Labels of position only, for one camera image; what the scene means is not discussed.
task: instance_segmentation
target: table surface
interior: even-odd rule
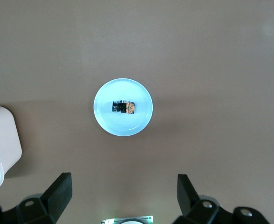
[[[148,126],[103,130],[97,91],[130,78],[151,94]],[[59,224],[180,209],[177,174],[227,211],[274,224],[274,2],[0,1],[0,106],[22,157],[0,187],[10,209],[71,172]]]

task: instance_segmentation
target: white container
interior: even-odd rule
[[[0,186],[6,172],[22,154],[19,136],[13,115],[0,106]]]

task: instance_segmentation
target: bolt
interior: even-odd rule
[[[204,201],[202,204],[203,204],[204,207],[206,207],[208,209],[212,208],[212,204],[208,201]]]
[[[247,217],[252,217],[252,213],[248,209],[241,209],[240,212]]]

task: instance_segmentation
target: plate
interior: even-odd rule
[[[133,114],[112,111],[113,101],[135,103]],[[140,83],[127,78],[118,78],[103,85],[96,94],[94,113],[99,125],[117,136],[130,136],[142,131],[151,120],[152,99]]]

